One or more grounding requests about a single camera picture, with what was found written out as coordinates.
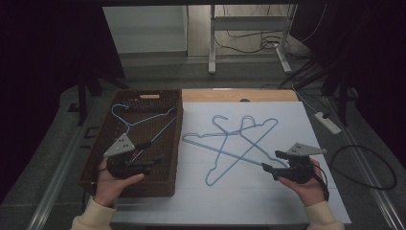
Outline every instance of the white paper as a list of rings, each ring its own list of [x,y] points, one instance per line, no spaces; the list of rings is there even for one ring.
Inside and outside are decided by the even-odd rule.
[[[224,134],[223,130],[214,125],[214,116],[227,118],[214,120],[229,134],[222,150],[237,157],[224,154],[218,156],[225,135],[212,136],[213,133]],[[251,143],[238,135],[231,135],[240,129],[242,118],[246,116],[253,120],[244,120],[243,127],[252,126],[253,121],[257,125],[268,121],[263,126],[247,128],[242,132]],[[261,166],[238,160],[245,153],[244,158],[247,160],[282,168],[281,163],[270,160],[262,150],[276,158],[275,150],[287,151],[295,143],[319,148],[302,103],[184,103],[181,135],[186,133],[210,135],[195,138],[194,141],[216,150],[186,143],[181,138],[175,195],[119,199],[118,212],[113,222],[141,225],[268,225],[307,222],[304,206],[293,191],[275,181],[272,174],[265,172]],[[217,156],[216,169],[209,173],[215,166]],[[329,206],[333,215],[344,223],[350,223],[324,156],[313,155],[312,158],[320,162],[327,174]]]

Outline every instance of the metal clothes hanger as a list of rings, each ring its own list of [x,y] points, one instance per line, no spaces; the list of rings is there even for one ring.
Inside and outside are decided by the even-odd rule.
[[[114,108],[117,107],[117,106],[124,107],[124,108],[129,108],[129,106],[127,106],[127,105],[125,105],[125,104],[121,104],[121,103],[116,103],[116,104],[114,104],[114,105],[111,107],[111,113],[112,113],[115,117],[117,117],[120,121],[122,121],[122,122],[127,126],[127,131],[126,131],[125,134],[128,134],[128,132],[129,132],[129,130],[131,129],[131,127],[137,126],[138,124],[140,124],[140,123],[142,123],[142,122],[145,122],[145,121],[148,121],[148,120],[153,119],[153,118],[157,118],[157,117],[161,117],[161,116],[167,116],[173,109],[176,109],[176,107],[172,107],[172,108],[170,108],[166,113],[157,114],[157,115],[155,115],[155,116],[151,116],[151,117],[145,118],[145,119],[142,120],[142,121],[139,121],[139,122],[136,122],[136,123],[131,124],[131,123],[125,121],[122,117],[120,117],[119,115],[117,115],[117,114],[114,112]]]
[[[282,164],[284,167],[287,168],[285,163],[283,163],[281,160],[279,160],[277,158],[271,157],[264,149],[262,149],[260,146],[258,146],[258,143],[278,124],[278,120],[271,118],[271,119],[265,120],[262,124],[256,124],[255,119],[252,116],[244,116],[241,119],[239,129],[230,132],[230,131],[227,131],[225,128],[223,128],[221,125],[219,125],[216,122],[216,119],[228,120],[228,118],[226,118],[224,116],[221,116],[221,115],[215,115],[212,118],[213,125],[215,127],[218,127],[222,131],[221,133],[206,133],[206,134],[203,134],[203,135],[199,135],[197,133],[185,133],[182,136],[182,140],[184,142],[186,142],[186,143],[196,145],[196,146],[198,146],[200,148],[204,148],[204,149],[207,149],[207,150],[212,150],[212,151],[217,152],[217,157],[216,157],[216,159],[214,161],[214,167],[209,170],[209,172],[207,173],[206,178],[205,178],[205,182],[206,182],[206,184],[208,186],[213,186],[215,184],[215,182],[217,182],[224,174],[226,174],[239,160],[246,161],[248,163],[251,163],[251,164],[254,164],[254,165],[257,165],[257,166],[261,166],[260,162],[256,162],[254,160],[247,159],[247,158],[244,157],[253,148],[257,148],[260,152],[265,154],[268,159],[270,159],[272,161],[277,161],[280,164]],[[250,126],[244,126],[244,122],[246,120],[251,121],[252,124]],[[273,124],[270,128],[268,128],[267,131],[264,132],[260,136],[260,138],[255,142],[252,141],[250,138],[248,138],[246,135],[243,134],[243,131],[245,131],[245,130],[248,130],[248,129],[254,128],[254,127],[263,127],[268,122],[275,122],[275,124]],[[238,155],[236,155],[234,153],[225,151],[224,146],[225,146],[226,142],[229,140],[230,136],[240,136],[242,139],[244,139],[245,141],[250,143],[251,146],[241,156],[238,156]],[[210,146],[201,144],[199,142],[193,141],[193,140],[189,139],[189,137],[196,137],[196,138],[199,138],[199,139],[203,139],[203,138],[207,138],[207,137],[223,137],[224,139],[222,141],[221,147],[219,149],[217,149],[217,148],[210,147]],[[233,164],[231,164],[224,172],[222,172],[220,174],[220,176],[215,178],[213,182],[210,182],[209,181],[210,174],[217,168],[217,161],[218,161],[219,156],[221,154],[225,154],[225,155],[234,157],[236,159],[236,161],[234,161]]]

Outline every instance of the hand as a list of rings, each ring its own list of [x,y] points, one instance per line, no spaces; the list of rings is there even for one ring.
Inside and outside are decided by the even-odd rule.
[[[123,189],[144,179],[144,174],[136,174],[127,179],[116,179],[106,169],[107,158],[104,158],[99,165],[99,178],[96,194],[93,200],[101,206],[111,207],[113,202],[122,193]]]
[[[310,158],[313,165],[320,167],[320,163],[314,159]],[[322,173],[319,168],[313,167],[314,172],[322,178]],[[297,184],[284,177],[279,177],[278,179],[281,184],[292,189],[301,199],[304,206],[308,207],[316,203],[320,203],[325,200],[325,195],[323,193],[322,186],[313,177],[307,181],[305,184]]]

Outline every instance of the sleeve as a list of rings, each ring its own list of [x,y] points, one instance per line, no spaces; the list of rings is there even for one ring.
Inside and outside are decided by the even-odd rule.
[[[115,213],[116,209],[101,206],[91,197],[84,213],[74,218],[71,230],[111,230]]]
[[[307,230],[344,230],[344,224],[335,220],[326,201],[305,207],[308,218]]]

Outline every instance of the metal stand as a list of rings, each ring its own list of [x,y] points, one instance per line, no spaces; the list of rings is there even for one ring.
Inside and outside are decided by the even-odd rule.
[[[292,69],[286,60],[284,44],[289,35],[290,27],[297,5],[292,5],[288,16],[215,16],[215,5],[211,5],[211,31],[209,52],[209,74],[215,74],[215,40],[216,31],[282,31],[281,42],[277,48],[278,58],[285,74]]]
[[[98,78],[102,78],[122,89],[130,88],[126,84],[117,81],[98,69],[92,69],[90,72],[91,73],[80,73],[78,75],[79,108],[77,111],[79,112],[78,126],[80,127],[83,125],[84,120],[87,117],[86,86],[92,96],[100,96],[102,94],[102,86],[100,85]]]

